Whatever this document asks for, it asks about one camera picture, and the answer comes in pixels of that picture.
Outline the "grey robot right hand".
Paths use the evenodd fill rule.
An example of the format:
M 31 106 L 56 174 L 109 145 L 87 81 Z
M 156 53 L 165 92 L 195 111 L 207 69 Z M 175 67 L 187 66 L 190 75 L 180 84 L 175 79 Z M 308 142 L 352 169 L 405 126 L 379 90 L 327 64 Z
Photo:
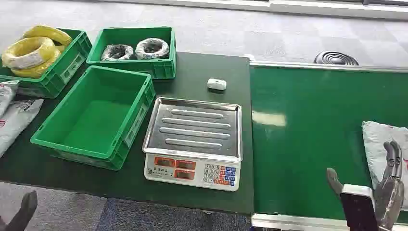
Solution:
M 403 152 L 395 140 L 386 141 L 383 146 L 387 152 L 386 166 L 374 190 L 342 184 L 335 169 L 326 170 L 328 184 L 342 204 L 351 231 L 391 231 L 399 217 L 405 190 L 401 179 Z

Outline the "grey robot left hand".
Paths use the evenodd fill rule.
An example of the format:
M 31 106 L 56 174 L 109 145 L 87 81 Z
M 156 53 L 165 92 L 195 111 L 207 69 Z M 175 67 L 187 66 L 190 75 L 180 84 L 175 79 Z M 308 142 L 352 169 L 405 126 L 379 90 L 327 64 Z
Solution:
M 18 212 L 14 215 L 12 220 L 6 224 L 0 218 L 1 231 L 24 231 L 32 219 L 36 208 L 38 206 L 38 195 L 35 190 L 24 194 L 21 206 Z

